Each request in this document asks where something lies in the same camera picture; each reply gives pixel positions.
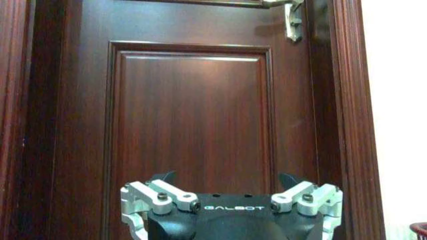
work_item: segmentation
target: wooden surface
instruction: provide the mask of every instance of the wooden surface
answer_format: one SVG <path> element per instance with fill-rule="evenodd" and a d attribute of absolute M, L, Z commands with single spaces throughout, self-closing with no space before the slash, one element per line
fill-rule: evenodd
<path fill-rule="evenodd" d="M 308 42 L 285 40 L 282 8 L 88 0 L 64 12 L 50 239 L 126 239 L 118 186 L 169 168 L 200 192 L 317 179 Z"/>
<path fill-rule="evenodd" d="M 48 239 L 56 102 L 64 8 L 61 1 L 38 1 L 34 8 L 32 68 L 28 86 L 17 239 Z"/>
<path fill-rule="evenodd" d="M 25 126 L 32 1 L 0 2 L 0 239 L 13 238 Z"/>
<path fill-rule="evenodd" d="M 346 239 L 385 239 L 358 0 L 330 1 L 332 59 Z"/>
<path fill-rule="evenodd" d="M 337 105 L 330 46 L 332 8 L 328 0 L 306 3 L 309 29 L 309 60 L 313 113 L 316 126 L 316 149 L 318 182 L 342 188 Z M 334 239 L 345 239 L 345 223 L 334 230 Z"/>

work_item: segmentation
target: wooden door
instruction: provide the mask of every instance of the wooden door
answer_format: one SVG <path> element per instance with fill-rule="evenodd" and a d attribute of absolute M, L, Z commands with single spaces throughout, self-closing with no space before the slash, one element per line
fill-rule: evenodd
<path fill-rule="evenodd" d="M 129 239 L 120 187 L 154 173 L 196 193 L 317 180 L 308 43 L 282 7 L 82 0 L 64 14 L 50 239 Z"/>

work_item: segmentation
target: door molding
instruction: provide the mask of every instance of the door molding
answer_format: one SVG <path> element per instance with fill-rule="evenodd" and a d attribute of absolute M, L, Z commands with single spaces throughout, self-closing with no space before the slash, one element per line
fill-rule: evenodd
<path fill-rule="evenodd" d="M 20 194 L 33 7 L 32 0 L 0 3 L 0 239 L 12 238 Z"/>
<path fill-rule="evenodd" d="M 330 49 L 346 239 L 385 239 L 360 0 L 330 0 Z"/>
<path fill-rule="evenodd" d="M 360 0 L 326 0 L 329 39 L 313 35 L 306 1 L 318 181 L 344 192 L 346 239 L 385 239 Z M 25 132 L 33 0 L 0 3 L 0 233 L 13 239 Z M 60 32 L 50 32 L 58 37 Z"/>

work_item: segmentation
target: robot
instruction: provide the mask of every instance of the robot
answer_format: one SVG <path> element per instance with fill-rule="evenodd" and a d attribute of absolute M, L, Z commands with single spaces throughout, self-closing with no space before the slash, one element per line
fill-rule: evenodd
<path fill-rule="evenodd" d="M 342 191 L 330 184 L 280 174 L 286 190 L 272 195 L 196 194 L 173 178 L 156 174 L 120 189 L 133 240 L 330 240 L 341 224 Z"/>

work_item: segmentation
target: door handle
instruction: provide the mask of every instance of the door handle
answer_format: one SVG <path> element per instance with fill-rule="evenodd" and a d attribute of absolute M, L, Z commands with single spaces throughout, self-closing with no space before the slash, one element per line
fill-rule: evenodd
<path fill-rule="evenodd" d="M 266 9 L 284 5 L 285 37 L 294 43 L 302 38 L 300 10 L 302 2 L 304 0 L 261 0 L 261 6 Z"/>

